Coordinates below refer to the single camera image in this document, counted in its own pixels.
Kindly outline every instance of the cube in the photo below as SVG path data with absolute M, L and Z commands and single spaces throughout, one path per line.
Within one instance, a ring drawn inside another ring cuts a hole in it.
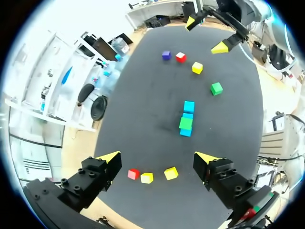
M 172 180 L 178 177 L 178 171 L 176 167 L 168 168 L 164 171 L 164 174 L 167 180 Z
M 192 134 L 192 129 L 193 128 L 191 128 L 190 130 L 181 129 L 180 135 L 185 136 L 185 137 L 190 137 Z
M 214 96 L 221 94 L 223 92 L 223 87 L 220 85 L 220 83 L 214 83 L 211 85 L 211 92 Z
M 195 110 L 195 102 L 192 102 L 192 101 L 185 101 L 184 102 L 183 111 L 185 113 L 193 114 L 194 110 Z
M 193 119 L 194 115 L 193 114 L 189 114 L 189 113 L 183 113 L 182 117 Z
M 169 61 L 171 59 L 172 55 L 170 51 L 164 51 L 162 53 L 162 58 L 164 61 Z
M 144 184 L 150 184 L 153 182 L 153 173 L 143 173 L 141 175 L 141 182 Z
M 179 128 L 184 130 L 190 130 L 192 128 L 192 124 L 192 119 L 182 117 L 180 120 Z
M 186 61 L 186 55 L 184 53 L 180 52 L 176 55 L 176 60 L 179 63 L 184 63 Z
M 132 180 L 136 180 L 140 177 L 140 171 L 136 168 L 131 168 L 128 170 L 127 177 Z
M 197 73 L 198 75 L 202 72 L 203 70 L 203 65 L 198 63 L 198 62 L 195 62 L 193 65 L 192 65 L 192 71 L 194 73 Z

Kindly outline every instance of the cyan cube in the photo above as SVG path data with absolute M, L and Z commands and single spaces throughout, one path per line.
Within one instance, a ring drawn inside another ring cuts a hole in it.
M 172 57 L 171 52 L 170 51 L 164 51 L 162 53 L 162 57 L 164 61 L 169 61 Z
M 183 113 L 182 117 L 193 119 L 194 115 L 193 114 L 189 114 L 189 113 Z
M 195 102 L 192 102 L 192 101 L 184 102 L 184 108 L 183 108 L 184 113 L 193 114 L 194 110 L 195 110 Z
M 192 128 L 190 130 L 180 129 L 180 135 L 190 137 L 192 134 Z

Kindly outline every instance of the white cabinet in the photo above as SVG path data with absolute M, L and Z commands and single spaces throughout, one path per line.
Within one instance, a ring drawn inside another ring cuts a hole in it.
M 82 118 L 73 117 L 79 112 L 77 98 L 82 87 L 94 84 L 92 75 L 99 72 L 96 61 L 105 58 L 80 37 L 66 42 L 68 39 L 61 34 L 41 34 L 36 42 L 23 41 L 20 50 L 10 57 L 5 72 L 5 103 L 47 122 L 95 131 L 91 108 L 82 111 L 86 112 Z M 78 49 L 81 45 L 94 55 L 86 56 Z

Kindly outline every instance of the box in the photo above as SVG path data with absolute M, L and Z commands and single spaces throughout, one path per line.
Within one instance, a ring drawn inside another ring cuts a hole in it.
M 164 15 L 156 15 L 152 18 L 149 18 L 145 21 L 145 25 L 147 28 L 155 28 L 155 27 L 162 27 L 171 23 L 169 16 Z

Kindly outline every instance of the purple cube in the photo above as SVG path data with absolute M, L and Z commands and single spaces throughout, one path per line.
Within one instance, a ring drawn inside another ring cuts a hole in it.
M 171 52 L 170 51 L 164 51 L 162 53 L 162 57 L 164 61 L 169 61 L 172 57 Z

